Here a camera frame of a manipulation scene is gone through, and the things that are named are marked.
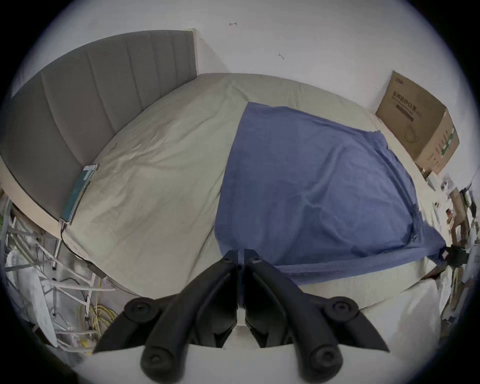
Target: bed frame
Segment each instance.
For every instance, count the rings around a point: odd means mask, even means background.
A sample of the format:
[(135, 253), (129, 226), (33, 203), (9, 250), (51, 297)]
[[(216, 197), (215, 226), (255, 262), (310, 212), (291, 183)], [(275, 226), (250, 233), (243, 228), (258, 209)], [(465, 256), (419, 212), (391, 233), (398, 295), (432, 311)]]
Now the bed frame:
[(83, 166), (149, 105), (196, 76), (193, 31), (132, 32), (61, 56), (2, 108), (1, 187), (59, 237)]

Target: black cable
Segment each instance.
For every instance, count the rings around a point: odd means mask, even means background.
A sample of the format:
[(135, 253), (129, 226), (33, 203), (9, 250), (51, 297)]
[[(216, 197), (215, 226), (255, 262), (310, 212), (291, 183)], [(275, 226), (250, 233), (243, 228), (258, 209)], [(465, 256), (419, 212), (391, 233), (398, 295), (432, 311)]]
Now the black cable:
[(87, 264), (91, 264), (90, 261), (87, 261), (85, 260), (82, 256), (76, 254), (74, 251), (72, 251), (72, 249), (68, 246), (68, 244), (65, 242), (65, 240), (63, 239), (63, 231), (65, 230), (65, 226), (62, 225), (61, 229), (60, 229), (60, 239), (61, 239), (61, 242), (63, 243), (63, 245), (65, 245), (65, 247), (67, 247), (67, 249), (73, 253), (75, 256), (77, 256), (77, 258), (79, 258), (80, 260), (83, 260), (84, 262), (86, 262)]
[(466, 189), (470, 189), (470, 187), (472, 186), (473, 179), (474, 179), (475, 176), (477, 175), (479, 169), (480, 169), (480, 165), (479, 165), (479, 167), (477, 168), (477, 170), (475, 171), (475, 173), (473, 174), (472, 180), (470, 180), (470, 183), (468, 183), (468, 187), (466, 187)]
[(61, 318), (61, 319), (63, 320), (63, 322), (67, 325), (67, 327), (70, 326), (70, 325), (65, 321), (65, 319), (63, 318), (63, 316), (62, 316), (59, 312), (57, 312), (55, 315), (60, 316), (60, 318)]
[(117, 289), (119, 289), (119, 290), (121, 290), (121, 291), (123, 291), (123, 292), (130, 293), (131, 295), (134, 295), (134, 296), (136, 296), (136, 297), (142, 297), (142, 296), (140, 296), (140, 295), (137, 295), (136, 293), (132, 293), (132, 292), (126, 291), (126, 290), (120, 288), (119, 286), (116, 286), (116, 285), (113, 284), (110, 280), (108, 280), (108, 282), (109, 282), (111, 285), (113, 285), (115, 288), (117, 288)]
[[(75, 283), (77, 283), (78, 285), (82, 285), (82, 284), (80, 284), (80, 283), (78, 282), (77, 279), (74, 279), (73, 277), (67, 277), (67, 278), (65, 278), (65, 279), (63, 279), (63, 280), (60, 280), (60, 282), (62, 283), (62, 282), (64, 282), (64, 281), (66, 281), (66, 280), (73, 280), (73, 281), (74, 281)], [(84, 301), (87, 301), (88, 295), (87, 295), (87, 297), (85, 297), (83, 291), (80, 291), (80, 293), (82, 294), (82, 297), (83, 297)]]

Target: mattress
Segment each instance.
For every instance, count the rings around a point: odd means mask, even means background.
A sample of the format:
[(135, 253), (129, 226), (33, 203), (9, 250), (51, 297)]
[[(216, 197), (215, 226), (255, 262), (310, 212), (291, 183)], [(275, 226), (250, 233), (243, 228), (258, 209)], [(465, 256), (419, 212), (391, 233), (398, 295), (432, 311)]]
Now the mattress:
[[(178, 293), (221, 257), (214, 222), (228, 155), (247, 103), (288, 106), (365, 131), (380, 130), (412, 177), (419, 209), (447, 245), (441, 193), (423, 180), (383, 123), (319, 88), (254, 74), (202, 74), (161, 98), (108, 143), (64, 240), (126, 288), (151, 298)], [(301, 288), (365, 307), (415, 284), (424, 258), (384, 271)]]

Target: blue cloth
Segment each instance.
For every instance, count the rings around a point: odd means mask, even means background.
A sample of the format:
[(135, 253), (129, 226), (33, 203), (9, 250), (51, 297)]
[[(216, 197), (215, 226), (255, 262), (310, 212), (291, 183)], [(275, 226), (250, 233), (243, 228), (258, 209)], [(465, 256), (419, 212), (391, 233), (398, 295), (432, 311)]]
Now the blue cloth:
[(441, 264), (445, 246), (381, 132), (256, 103), (230, 151), (215, 235), (223, 254), (253, 249), (298, 284)]

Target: clutter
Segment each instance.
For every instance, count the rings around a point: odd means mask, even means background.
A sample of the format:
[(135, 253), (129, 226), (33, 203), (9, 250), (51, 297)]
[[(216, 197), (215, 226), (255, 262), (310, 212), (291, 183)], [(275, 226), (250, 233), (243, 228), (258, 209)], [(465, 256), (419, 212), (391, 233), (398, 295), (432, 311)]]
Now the clutter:
[(455, 222), (454, 222), (454, 227), (457, 227), (460, 225), (462, 221), (467, 220), (467, 211), (465, 209), (465, 205), (463, 203), (463, 197), (458, 191), (458, 188), (455, 188), (451, 193), (450, 193), (450, 198), (452, 199), (453, 202), (453, 208), (455, 210)]
[(427, 181), (427, 184), (430, 185), (430, 187), (434, 191), (440, 191), (441, 190), (440, 180), (438, 179), (438, 176), (435, 175), (434, 172), (430, 172), (430, 175), (427, 176), (426, 181)]
[(393, 72), (376, 115), (425, 176), (439, 172), (460, 144), (448, 109), (413, 81)]
[(451, 194), (452, 191), (456, 188), (455, 183), (452, 181), (449, 175), (445, 175), (442, 184), (440, 185), (440, 189), (444, 191), (447, 195)]

